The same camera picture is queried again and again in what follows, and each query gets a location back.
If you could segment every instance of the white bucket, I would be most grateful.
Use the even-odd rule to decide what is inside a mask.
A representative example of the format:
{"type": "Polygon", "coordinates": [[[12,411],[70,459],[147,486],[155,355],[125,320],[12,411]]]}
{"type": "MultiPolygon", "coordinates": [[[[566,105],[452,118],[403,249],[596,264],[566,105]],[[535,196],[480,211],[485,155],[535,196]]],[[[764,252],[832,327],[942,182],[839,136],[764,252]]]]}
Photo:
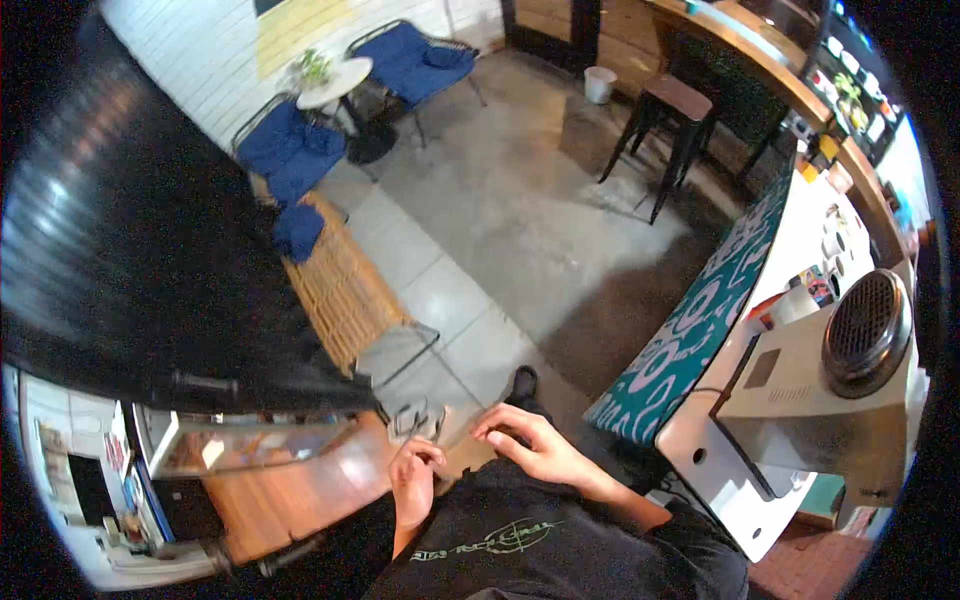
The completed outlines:
{"type": "Polygon", "coordinates": [[[602,66],[592,66],[584,71],[584,95],[595,105],[606,104],[610,100],[616,73],[602,66]]]}

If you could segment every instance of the wooden bench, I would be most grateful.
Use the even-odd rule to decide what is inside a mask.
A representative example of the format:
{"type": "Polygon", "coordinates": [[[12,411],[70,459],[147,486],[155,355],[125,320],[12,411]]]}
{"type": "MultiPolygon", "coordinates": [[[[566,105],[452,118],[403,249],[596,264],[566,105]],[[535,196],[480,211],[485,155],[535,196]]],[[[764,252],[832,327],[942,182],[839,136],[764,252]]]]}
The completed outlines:
{"type": "MultiPolygon", "coordinates": [[[[251,174],[251,185],[259,203],[276,205],[262,178],[251,174]]],[[[316,190],[307,192],[300,202],[310,204],[324,217],[324,230],[306,261],[297,264],[285,256],[281,261],[333,364],[353,378],[364,350],[395,328],[410,327],[429,336],[419,351],[375,386],[382,388],[430,350],[440,340],[440,331],[424,325],[403,308],[353,239],[339,207],[316,190]]]]}

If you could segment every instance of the white machine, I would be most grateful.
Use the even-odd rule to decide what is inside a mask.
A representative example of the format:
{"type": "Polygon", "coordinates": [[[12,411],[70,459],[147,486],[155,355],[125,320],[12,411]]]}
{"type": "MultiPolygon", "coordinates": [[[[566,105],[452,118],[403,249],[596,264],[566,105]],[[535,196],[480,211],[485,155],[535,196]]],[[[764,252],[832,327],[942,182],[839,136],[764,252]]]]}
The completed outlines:
{"type": "Polygon", "coordinates": [[[918,368],[913,280],[909,261],[877,269],[839,302],[754,338],[711,416],[768,493],[790,490],[789,476],[776,481],[786,468],[843,475],[855,505],[896,500],[918,368]]]}

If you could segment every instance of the blue cushion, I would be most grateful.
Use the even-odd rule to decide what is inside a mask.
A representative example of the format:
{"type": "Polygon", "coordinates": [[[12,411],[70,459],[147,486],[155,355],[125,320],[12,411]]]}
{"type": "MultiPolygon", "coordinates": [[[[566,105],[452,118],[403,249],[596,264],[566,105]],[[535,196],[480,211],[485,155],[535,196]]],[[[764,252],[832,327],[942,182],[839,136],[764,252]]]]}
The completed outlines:
{"type": "Polygon", "coordinates": [[[411,106],[456,84],[473,70],[472,52],[431,48],[410,23],[398,24],[361,45],[354,54],[373,59],[371,77],[411,106]],[[444,67],[425,62],[428,56],[444,67]]]}
{"type": "Polygon", "coordinates": [[[274,247],[289,255],[296,263],[310,257],[324,230],[324,217],[309,204],[295,204],[284,209],[274,223],[274,247]]]}
{"type": "Polygon", "coordinates": [[[427,98],[456,84],[473,70],[473,57],[462,61],[449,69],[438,69],[429,64],[419,65],[398,74],[390,82],[382,82],[393,90],[397,96],[411,106],[418,105],[427,98]]]}
{"type": "Polygon", "coordinates": [[[423,64],[435,66],[438,69],[452,69],[459,67],[462,62],[473,58],[470,50],[454,50],[453,48],[430,47],[423,53],[423,64]]]}
{"type": "Polygon", "coordinates": [[[340,139],[340,151],[319,154],[308,148],[297,151],[286,163],[267,178],[271,195],[281,208],[292,206],[300,201],[303,194],[317,184],[333,165],[344,156],[343,137],[340,139]]]}
{"type": "Polygon", "coordinates": [[[247,168],[269,177],[303,147],[296,125],[304,123],[293,102],[284,102],[270,111],[237,147],[237,158],[247,168]]]}
{"type": "Polygon", "coordinates": [[[381,71],[404,70],[422,61],[429,44],[410,23],[399,23],[394,28],[364,43],[354,52],[357,57],[373,59],[374,79],[380,80],[381,71]]]}
{"type": "Polygon", "coordinates": [[[320,155],[339,155],[344,151],[345,140],[341,133],[311,123],[302,127],[303,145],[320,155]]]}

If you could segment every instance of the teal patterned counter panel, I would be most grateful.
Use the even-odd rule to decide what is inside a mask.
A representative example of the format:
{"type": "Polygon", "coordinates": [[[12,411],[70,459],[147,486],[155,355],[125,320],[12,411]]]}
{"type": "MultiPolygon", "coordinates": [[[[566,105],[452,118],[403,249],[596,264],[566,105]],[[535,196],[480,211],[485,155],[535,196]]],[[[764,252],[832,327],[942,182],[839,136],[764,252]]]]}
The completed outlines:
{"type": "Polygon", "coordinates": [[[723,346],[760,277],[790,192],[788,164],[740,217],[666,323],[584,413],[595,427],[653,446],[660,427],[723,346]]]}

